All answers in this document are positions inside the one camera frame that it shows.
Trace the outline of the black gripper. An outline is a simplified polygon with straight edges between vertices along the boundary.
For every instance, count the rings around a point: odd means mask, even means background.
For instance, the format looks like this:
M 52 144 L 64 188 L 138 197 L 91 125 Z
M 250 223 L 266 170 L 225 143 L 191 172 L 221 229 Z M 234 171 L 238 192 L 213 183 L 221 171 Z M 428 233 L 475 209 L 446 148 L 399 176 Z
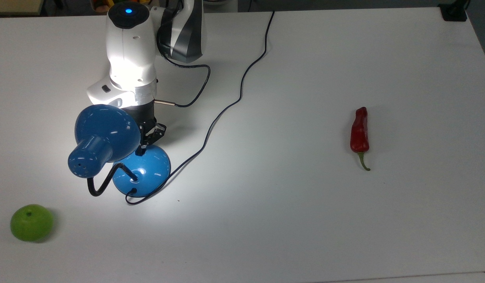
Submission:
M 141 131 L 140 143 L 135 155 L 143 156 L 149 145 L 147 136 L 150 137 L 150 145 L 152 145 L 165 136 L 167 127 L 164 124 L 156 123 L 153 101 L 143 105 L 127 107 L 127 114 L 135 120 Z

